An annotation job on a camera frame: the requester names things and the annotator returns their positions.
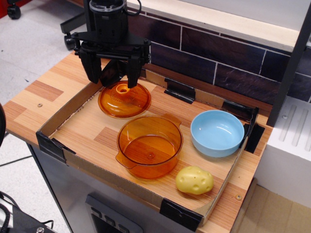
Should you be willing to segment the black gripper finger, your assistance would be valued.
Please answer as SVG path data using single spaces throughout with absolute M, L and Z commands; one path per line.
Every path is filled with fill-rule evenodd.
M 138 78 L 141 72 L 140 56 L 137 54 L 132 55 L 127 61 L 127 78 L 128 88 L 134 88 L 138 83 Z
M 79 58 L 81 59 L 88 79 L 92 83 L 98 83 L 102 72 L 101 59 L 97 57 L 96 53 L 88 52 L 85 50 L 79 51 Z

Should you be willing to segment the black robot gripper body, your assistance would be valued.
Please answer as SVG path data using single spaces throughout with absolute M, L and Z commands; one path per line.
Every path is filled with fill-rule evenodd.
M 151 41 L 129 31 L 128 18 L 139 16 L 126 2 L 84 2 L 87 31 L 74 33 L 75 54 L 80 50 L 96 53 L 99 58 L 128 61 L 137 54 L 141 65 L 151 60 Z

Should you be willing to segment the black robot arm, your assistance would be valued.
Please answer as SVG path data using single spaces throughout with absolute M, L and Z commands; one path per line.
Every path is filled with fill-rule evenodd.
M 142 67 L 151 60 L 151 41 L 128 29 L 128 17 L 140 11 L 128 12 L 125 0 L 86 0 L 84 9 L 87 31 L 72 38 L 88 79 L 106 86 L 126 75 L 128 88 L 135 87 Z

